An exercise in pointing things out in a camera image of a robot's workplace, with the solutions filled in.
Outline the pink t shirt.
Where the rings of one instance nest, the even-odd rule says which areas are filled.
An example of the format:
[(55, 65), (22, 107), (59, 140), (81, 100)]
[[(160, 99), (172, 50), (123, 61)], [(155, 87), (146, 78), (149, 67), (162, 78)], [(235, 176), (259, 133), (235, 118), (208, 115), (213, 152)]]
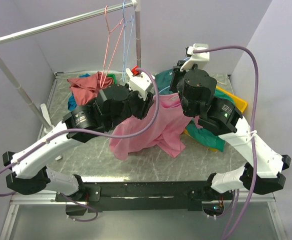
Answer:
[(125, 160), (129, 153), (159, 146), (175, 158), (184, 149), (180, 135), (192, 118), (183, 114), (177, 93), (159, 96), (159, 112), (151, 127), (140, 135), (130, 138), (111, 138), (110, 151), (115, 158)]

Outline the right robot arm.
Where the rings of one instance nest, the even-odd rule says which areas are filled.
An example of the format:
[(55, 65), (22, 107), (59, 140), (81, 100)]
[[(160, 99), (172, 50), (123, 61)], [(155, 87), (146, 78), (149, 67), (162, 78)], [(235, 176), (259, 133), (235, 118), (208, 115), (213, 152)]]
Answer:
[(265, 195), (282, 190), (286, 181), (281, 173), (291, 158), (272, 150), (252, 129), (236, 105), (215, 96), (217, 81), (206, 71), (179, 60), (173, 67), (170, 91), (178, 93), (183, 113), (198, 117), (198, 124), (236, 149), (246, 164), (226, 173), (213, 173), (205, 186), (205, 195), (214, 200), (229, 190), (246, 188)]

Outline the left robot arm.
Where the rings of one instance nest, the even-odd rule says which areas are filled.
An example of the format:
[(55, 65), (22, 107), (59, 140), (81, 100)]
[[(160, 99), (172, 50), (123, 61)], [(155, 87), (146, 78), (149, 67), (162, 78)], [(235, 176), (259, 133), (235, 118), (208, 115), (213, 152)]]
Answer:
[(12, 164), (12, 172), (6, 177), (7, 187), (23, 195), (49, 190), (63, 193), (74, 201), (81, 200), (87, 192), (82, 178), (56, 172), (47, 167), (48, 163), (99, 133), (113, 130), (131, 116), (143, 119), (153, 104), (153, 97), (150, 91), (142, 97), (127, 85), (112, 84), (100, 90), (97, 97), (64, 116), (36, 143), (4, 159), (5, 165)]

